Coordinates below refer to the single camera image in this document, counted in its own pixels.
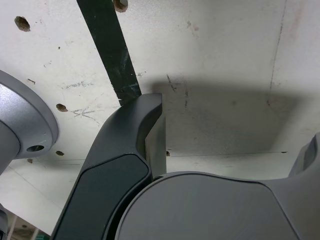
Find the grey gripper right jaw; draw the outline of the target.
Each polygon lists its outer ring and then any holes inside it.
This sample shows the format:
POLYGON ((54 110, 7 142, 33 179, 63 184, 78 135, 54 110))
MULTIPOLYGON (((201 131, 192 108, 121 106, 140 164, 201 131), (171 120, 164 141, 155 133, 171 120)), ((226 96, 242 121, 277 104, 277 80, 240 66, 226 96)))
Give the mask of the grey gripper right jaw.
POLYGON ((117 240, 317 240, 320 136, 305 145, 288 177, 165 174, 128 205, 117 240))

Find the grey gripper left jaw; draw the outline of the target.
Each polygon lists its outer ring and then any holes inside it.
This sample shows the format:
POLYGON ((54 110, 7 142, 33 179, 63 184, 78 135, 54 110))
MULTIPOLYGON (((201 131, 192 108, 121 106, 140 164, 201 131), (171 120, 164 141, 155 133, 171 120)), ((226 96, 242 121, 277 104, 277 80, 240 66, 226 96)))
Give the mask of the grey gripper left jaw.
POLYGON ((52 232, 53 240, 112 240, 130 202, 167 171, 163 97, 149 93, 98 132, 52 232))

